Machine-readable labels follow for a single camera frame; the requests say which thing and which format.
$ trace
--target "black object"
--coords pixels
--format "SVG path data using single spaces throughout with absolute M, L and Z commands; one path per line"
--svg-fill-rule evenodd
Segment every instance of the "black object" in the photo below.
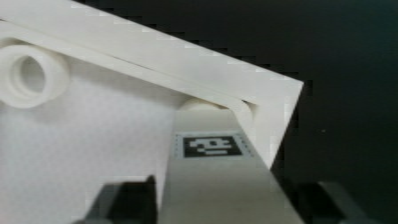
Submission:
M 310 224 L 338 224 L 345 219 L 340 208 L 319 183 L 308 183 L 299 186 L 296 207 L 303 219 Z
M 86 220 L 79 224 L 155 224 L 155 185 L 154 176 L 146 182 L 106 185 Z

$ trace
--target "white surface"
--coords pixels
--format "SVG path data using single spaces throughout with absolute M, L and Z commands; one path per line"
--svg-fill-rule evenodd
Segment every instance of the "white surface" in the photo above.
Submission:
M 189 97 L 72 62 L 67 94 L 35 109 L 0 104 L 0 223 L 70 224 L 106 182 L 159 178 Z
M 234 110 L 271 167 L 303 82 L 70 0 L 0 0 L 0 5 L 0 18 L 54 38 L 35 44 Z
M 242 127 L 248 131 L 251 131 L 253 112 L 248 104 L 239 98 L 232 97 L 218 90 L 205 88 L 202 85 L 198 85 L 198 83 L 189 82 L 187 80 L 182 80 L 155 70 L 145 68 L 107 54 L 102 54 L 91 49 L 83 48 L 79 45 L 74 45 L 67 41 L 56 39 L 52 36 L 43 35 L 43 33 L 35 32 L 8 22 L 0 22 L 0 47 L 27 43 L 42 46 L 56 52 L 61 52 L 74 58 L 79 58 L 111 70 L 164 86 L 166 88 L 223 105 L 234 110 Z
M 22 74 L 27 60 L 43 70 L 43 88 L 35 90 Z M 0 48 L 0 100 L 19 108 L 33 108 L 58 98 L 70 86 L 70 67 L 63 55 L 33 45 Z
M 193 142 L 216 141 L 216 136 L 234 138 L 225 141 L 235 153 L 203 153 L 202 149 L 216 152 L 218 143 L 193 146 Z M 171 148 L 159 223 L 303 224 L 230 110 L 177 113 Z M 202 156 L 187 156 L 194 150 Z

